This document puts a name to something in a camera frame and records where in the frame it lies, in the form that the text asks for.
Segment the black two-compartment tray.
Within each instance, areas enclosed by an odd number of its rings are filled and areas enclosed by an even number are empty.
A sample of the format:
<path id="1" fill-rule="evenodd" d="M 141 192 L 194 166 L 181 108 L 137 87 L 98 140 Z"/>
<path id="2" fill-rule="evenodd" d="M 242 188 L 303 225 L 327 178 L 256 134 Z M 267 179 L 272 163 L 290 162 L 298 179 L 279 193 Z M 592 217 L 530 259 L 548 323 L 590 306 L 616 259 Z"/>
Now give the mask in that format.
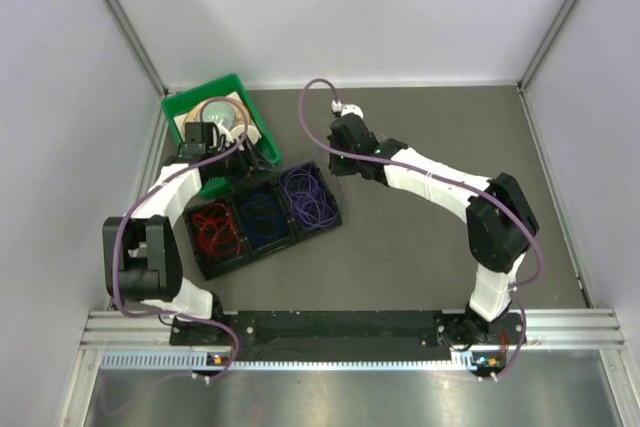
<path id="1" fill-rule="evenodd" d="M 206 280 L 342 225 L 340 205 L 314 160 L 190 207 L 184 221 Z"/>

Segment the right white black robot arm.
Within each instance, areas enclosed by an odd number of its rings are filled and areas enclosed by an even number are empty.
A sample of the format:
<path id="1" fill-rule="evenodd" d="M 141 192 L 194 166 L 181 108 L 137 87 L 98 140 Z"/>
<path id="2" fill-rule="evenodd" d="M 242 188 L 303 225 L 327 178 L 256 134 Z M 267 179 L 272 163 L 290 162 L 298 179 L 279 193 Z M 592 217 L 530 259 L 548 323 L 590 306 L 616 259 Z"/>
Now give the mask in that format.
<path id="1" fill-rule="evenodd" d="M 464 222 L 477 262 L 476 278 L 459 334 L 466 344 L 487 343 L 504 327 L 516 277 L 539 225 L 517 180 L 466 174 L 435 162 L 395 139 L 377 140 L 360 115 L 330 125 L 330 171 L 412 193 Z"/>

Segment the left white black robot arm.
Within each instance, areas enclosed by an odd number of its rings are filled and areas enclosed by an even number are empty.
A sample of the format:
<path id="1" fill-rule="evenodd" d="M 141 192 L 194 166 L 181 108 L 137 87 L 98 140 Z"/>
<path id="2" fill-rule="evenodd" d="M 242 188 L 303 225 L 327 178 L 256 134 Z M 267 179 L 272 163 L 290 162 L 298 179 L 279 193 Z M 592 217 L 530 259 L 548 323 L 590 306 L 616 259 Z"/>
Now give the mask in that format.
<path id="1" fill-rule="evenodd" d="M 126 317 L 171 316 L 192 323 L 205 343 L 226 334 L 215 296 L 184 277 L 174 227 L 207 182 L 241 178 L 262 167 L 251 135 L 241 123 L 190 122 L 178 153 L 165 161 L 149 190 L 125 214 L 102 227 L 105 283 Z"/>

